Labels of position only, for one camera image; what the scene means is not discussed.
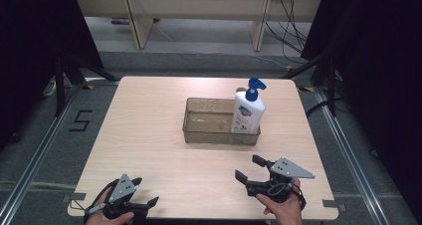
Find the black curtain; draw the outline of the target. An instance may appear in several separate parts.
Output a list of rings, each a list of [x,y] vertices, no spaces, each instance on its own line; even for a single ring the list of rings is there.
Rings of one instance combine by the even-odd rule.
[[[363,131],[422,225],[422,0],[321,0],[304,58],[328,45]]]
[[[103,65],[77,0],[0,0],[0,150],[67,55]]]

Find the metal floor rail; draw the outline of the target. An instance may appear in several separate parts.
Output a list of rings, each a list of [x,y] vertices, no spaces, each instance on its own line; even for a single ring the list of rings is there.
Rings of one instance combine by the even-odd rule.
[[[337,118],[331,113],[328,106],[322,107],[325,120],[336,140],[336,143],[341,151],[345,163],[350,171],[354,183],[361,195],[361,198],[372,218],[375,225],[392,225],[390,219],[387,217],[386,211],[377,198],[372,186],[370,185],[360,163],[357,160]]]
[[[65,99],[64,107],[57,115],[54,116],[47,132],[43,136],[43,139],[35,150],[35,153],[27,164],[24,172],[20,176],[19,180],[15,183],[5,203],[1,206],[0,225],[9,225],[14,218],[27,191],[29,190],[30,184],[32,183],[35,175],[38,173],[43,161],[45,160],[45,157],[50,151],[53,141],[56,138],[61,126],[63,125],[69,110],[71,109],[73,101],[81,89],[81,86],[71,86],[69,94]]]

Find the black metal stand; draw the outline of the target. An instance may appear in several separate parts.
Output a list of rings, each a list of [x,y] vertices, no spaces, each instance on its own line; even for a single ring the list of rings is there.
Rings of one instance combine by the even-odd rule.
[[[110,82],[119,81],[118,77],[108,73],[104,68],[90,64],[80,57],[70,54],[63,54],[62,56],[59,56],[55,63],[55,83],[57,95],[57,109],[55,116],[58,116],[66,105],[64,79],[68,78],[71,84],[76,86],[82,86],[86,82],[80,68],[86,68]]]
[[[331,57],[326,53],[321,53],[312,60],[304,63],[295,70],[289,71],[283,76],[283,79],[291,80],[297,75],[315,67],[314,73],[310,78],[310,82],[313,86],[320,86],[323,82],[327,85],[327,99],[317,106],[313,107],[310,111],[312,113],[318,107],[327,106],[332,116],[336,116],[335,112],[335,64]]]

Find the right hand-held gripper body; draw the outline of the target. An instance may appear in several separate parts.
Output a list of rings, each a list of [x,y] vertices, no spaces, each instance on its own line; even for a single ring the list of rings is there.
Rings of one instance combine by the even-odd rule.
[[[293,178],[315,179],[316,176],[306,169],[298,166],[285,157],[272,161],[271,168],[267,168],[270,177],[267,181],[249,180],[244,185],[249,196],[263,194],[271,198],[277,203],[283,203],[290,198],[291,194],[295,194],[300,198],[302,204],[306,204],[301,189],[295,185]]]

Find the person's right hand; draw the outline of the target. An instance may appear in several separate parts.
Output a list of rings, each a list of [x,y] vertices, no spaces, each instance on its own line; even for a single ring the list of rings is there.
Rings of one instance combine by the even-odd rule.
[[[283,203],[277,203],[266,195],[257,194],[257,200],[265,206],[265,215],[274,214],[279,225],[303,225],[300,198],[291,194]]]

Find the beige wooden desk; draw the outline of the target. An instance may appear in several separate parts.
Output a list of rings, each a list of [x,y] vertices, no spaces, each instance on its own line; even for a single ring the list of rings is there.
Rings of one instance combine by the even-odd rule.
[[[86,17],[126,18],[138,49],[155,19],[234,20],[249,23],[253,50],[261,50],[269,21],[310,23],[320,0],[77,0]]]

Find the person's left hand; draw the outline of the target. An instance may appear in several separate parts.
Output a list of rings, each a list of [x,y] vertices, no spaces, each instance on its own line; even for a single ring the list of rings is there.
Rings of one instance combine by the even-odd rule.
[[[96,206],[105,202],[107,195],[109,192],[112,191],[112,187],[109,187],[105,190],[105,192],[101,195],[101,197],[96,202]],[[85,225],[125,225],[134,217],[133,212],[126,212],[114,219],[108,219],[104,216],[102,211],[97,211],[94,214],[91,214]]]

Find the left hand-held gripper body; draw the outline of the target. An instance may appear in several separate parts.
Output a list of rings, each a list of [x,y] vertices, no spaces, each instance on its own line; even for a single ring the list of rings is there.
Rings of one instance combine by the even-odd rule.
[[[133,212],[135,219],[145,219],[148,207],[147,204],[134,204],[130,202],[136,191],[136,186],[131,183],[132,179],[123,174],[112,186],[112,192],[105,199],[103,214],[108,219],[114,219],[126,212]]]

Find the clear plastic storage box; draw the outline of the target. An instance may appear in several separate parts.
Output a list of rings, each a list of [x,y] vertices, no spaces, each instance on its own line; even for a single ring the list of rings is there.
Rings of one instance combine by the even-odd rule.
[[[232,133],[234,100],[188,98],[183,132],[186,143],[239,144],[254,146],[261,134]]]

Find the white blue pump bottle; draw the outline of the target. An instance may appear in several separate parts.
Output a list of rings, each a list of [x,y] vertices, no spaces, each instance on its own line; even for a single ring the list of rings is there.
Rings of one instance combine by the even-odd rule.
[[[235,94],[232,133],[257,134],[261,118],[266,109],[258,90],[267,86],[257,78],[249,80],[248,89]]]

